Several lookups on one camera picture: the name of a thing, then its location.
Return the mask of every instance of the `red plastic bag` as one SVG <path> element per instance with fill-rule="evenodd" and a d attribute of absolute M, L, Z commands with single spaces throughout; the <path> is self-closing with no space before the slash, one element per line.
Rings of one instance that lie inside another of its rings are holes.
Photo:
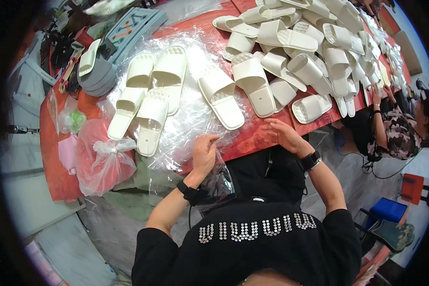
<path fill-rule="evenodd" d="M 102 196 L 137 170 L 133 160 L 135 141 L 130 137 L 118 141 L 109 139 L 109 125 L 103 119 L 91 119 L 78 134 L 76 176 L 85 196 Z"/>

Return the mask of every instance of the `black wristwatch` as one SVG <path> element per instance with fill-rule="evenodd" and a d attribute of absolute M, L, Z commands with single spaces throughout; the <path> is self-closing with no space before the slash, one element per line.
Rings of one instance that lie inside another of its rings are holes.
<path fill-rule="evenodd" d="M 189 201 L 191 206 L 195 206 L 197 204 L 196 199 L 198 191 L 196 189 L 186 186 L 183 181 L 177 183 L 177 188 L 184 194 L 184 199 Z"/>
<path fill-rule="evenodd" d="M 321 162 L 321 156 L 319 155 L 318 151 L 315 151 L 313 154 L 309 154 L 297 163 L 304 172 L 308 172 L 315 168 L 319 162 Z"/>

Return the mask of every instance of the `human hand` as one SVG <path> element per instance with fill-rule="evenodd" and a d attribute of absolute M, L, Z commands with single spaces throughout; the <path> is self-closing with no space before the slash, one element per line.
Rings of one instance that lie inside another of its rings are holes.
<path fill-rule="evenodd" d="M 192 149 L 193 171 L 203 179 L 215 165 L 216 140 L 218 139 L 218 135 L 201 135 L 195 140 L 194 148 Z"/>
<path fill-rule="evenodd" d="M 274 118 L 267 118 L 264 121 L 268 124 L 262 128 L 268 130 L 269 135 L 277 136 L 278 143 L 289 152 L 301 159 L 315 152 L 315 149 L 288 124 Z"/>
<path fill-rule="evenodd" d="M 388 86 L 388 85 L 384 85 L 384 86 L 383 86 L 383 89 L 384 89 L 384 91 L 386 92 L 386 95 L 389 97 L 389 99 L 394 98 L 394 94 L 393 94 L 393 91 L 392 91 L 392 89 L 391 89 L 391 87 L 390 87 L 390 86 Z"/>
<path fill-rule="evenodd" d="M 372 100 L 373 100 L 374 108 L 375 108 L 375 106 L 377 106 L 377 104 L 382 103 L 382 99 L 381 99 L 380 94 L 378 92 L 378 85 L 376 83 L 372 84 Z"/>

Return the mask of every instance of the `chair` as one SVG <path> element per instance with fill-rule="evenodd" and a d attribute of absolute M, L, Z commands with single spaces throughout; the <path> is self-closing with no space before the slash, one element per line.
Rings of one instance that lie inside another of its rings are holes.
<path fill-rule="evenodd" d="M 369 217 L 375 219 L 375 223 L 369 227 L 364 228 L 358 223 L 355 226 L 364 232 L 361 238 L 361 244 L 371 241 L 373 238 L 376 241 L 386 245 L 392 253 L 397 254 L 403 251 L 405 247 L 413 243 L 414 240 L 414 226 L 409 223 L 395 223 L 389 220 L 379 219 L 374 214 L 371 214 L 365 209 L 360 209 Z"/>

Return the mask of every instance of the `floral shirt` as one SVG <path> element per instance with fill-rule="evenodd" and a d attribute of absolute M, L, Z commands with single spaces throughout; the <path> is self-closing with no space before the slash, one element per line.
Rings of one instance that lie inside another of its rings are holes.
<path fill-rule="evenodd" d="M 415 156 L 421 148 L 422 138 L 413 129 L 416 124 L 414 118 L 397 109 L 382 112 L 381 115 L 388 140 L 388 149 L 379 146 L 374 137 L 367 144 L 369 161 L 375 162 L 382 157 L 406 160 Z"/>

